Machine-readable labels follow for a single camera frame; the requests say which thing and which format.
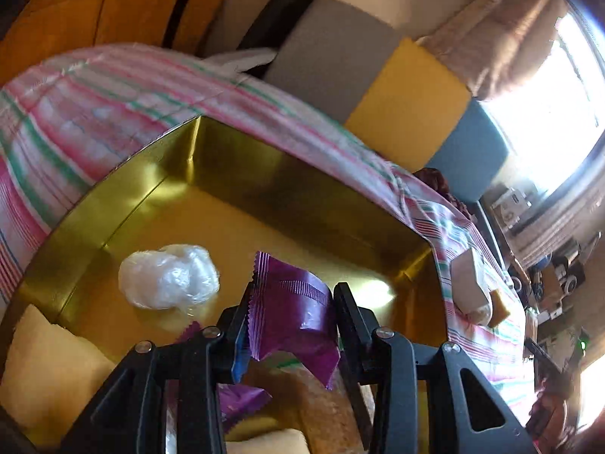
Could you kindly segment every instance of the white plastic bag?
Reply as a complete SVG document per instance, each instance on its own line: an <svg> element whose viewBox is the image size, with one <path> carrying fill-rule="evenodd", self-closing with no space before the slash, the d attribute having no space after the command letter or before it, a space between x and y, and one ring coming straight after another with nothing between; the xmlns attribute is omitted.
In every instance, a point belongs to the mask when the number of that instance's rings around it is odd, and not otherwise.
<svg viewBox="0 0 605 454"><path fill-rule="evenodd" d="M120 292L142 309L187 309L219 291L219 273L200 246L174 244L134 252L122 261Z"/></svg>

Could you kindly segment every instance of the purple snack wrapper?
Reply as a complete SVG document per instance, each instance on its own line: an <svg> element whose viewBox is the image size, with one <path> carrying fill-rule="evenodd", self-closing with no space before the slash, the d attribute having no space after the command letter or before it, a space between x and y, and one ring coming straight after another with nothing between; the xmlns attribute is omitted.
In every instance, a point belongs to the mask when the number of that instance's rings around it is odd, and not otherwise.
<svg viewBox="0 0 605 454"><path fill-rule="evenodd" d="M183 343L187 341L201 329L200 323L193 321L177 338L176 342ZM170 386L170 394L176 398L176 384L170 384ZM225 432L231 430L247 416L256 413L271 400L271 395L258 387L244 386L243 384L218 384L218 388L221 418Z"/></svg>
<svg viewBox="0 0 605 454"><path fill-rule="evenodd" d="M340 359L332 294L314 274L257 252L250 297L250 351L262 360L274 351L293 353L329 387Z"/></svg>

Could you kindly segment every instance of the gray cushion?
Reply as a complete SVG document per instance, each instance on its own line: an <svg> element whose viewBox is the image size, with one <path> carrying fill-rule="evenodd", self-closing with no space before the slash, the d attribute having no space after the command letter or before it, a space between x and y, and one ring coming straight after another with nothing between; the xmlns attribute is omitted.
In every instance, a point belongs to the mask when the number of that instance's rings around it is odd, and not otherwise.
<svg viewBox="0 0 605 454"><path fill-rule="evenodd" d="M354 6L315 0L264 80L344 123L401 37Z"/></svg>

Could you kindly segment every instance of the yellow cushion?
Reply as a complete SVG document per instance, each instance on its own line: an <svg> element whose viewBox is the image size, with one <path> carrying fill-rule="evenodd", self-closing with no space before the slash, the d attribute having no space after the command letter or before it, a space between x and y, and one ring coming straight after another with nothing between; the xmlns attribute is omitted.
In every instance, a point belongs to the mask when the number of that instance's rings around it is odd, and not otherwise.
<svg viewBox="0 0 605 454"><path fill-rule="evenodd" d="M471 93L423 47L406 38L345 126L410 172L423 168L464 114Z"/></svg>
<svg viewBox="0 0 605 454"><path fill-rule="evenodd" d="M95 345L29 305L8 349L0 404L38 448L52 449L113 368Z"/></svg>
<svg viewBox="0 0 605 454"><path fill-rule="evenodd" d="M243 442L227 442L228 454L309 454L302 432L286 429Z"/></svg>

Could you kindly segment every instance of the blue cushion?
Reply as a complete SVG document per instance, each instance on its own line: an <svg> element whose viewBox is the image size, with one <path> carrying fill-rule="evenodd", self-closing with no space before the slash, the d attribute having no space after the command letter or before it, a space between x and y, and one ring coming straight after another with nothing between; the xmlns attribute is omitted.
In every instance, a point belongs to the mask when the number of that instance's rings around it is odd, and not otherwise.
<svg viewBox="0 0 605 454"><path fill-rule="evenodd" d="M426 167L443 173L456 198L473 203L488 189L508 151L498 127L472 99L456 128Z"/></svg>

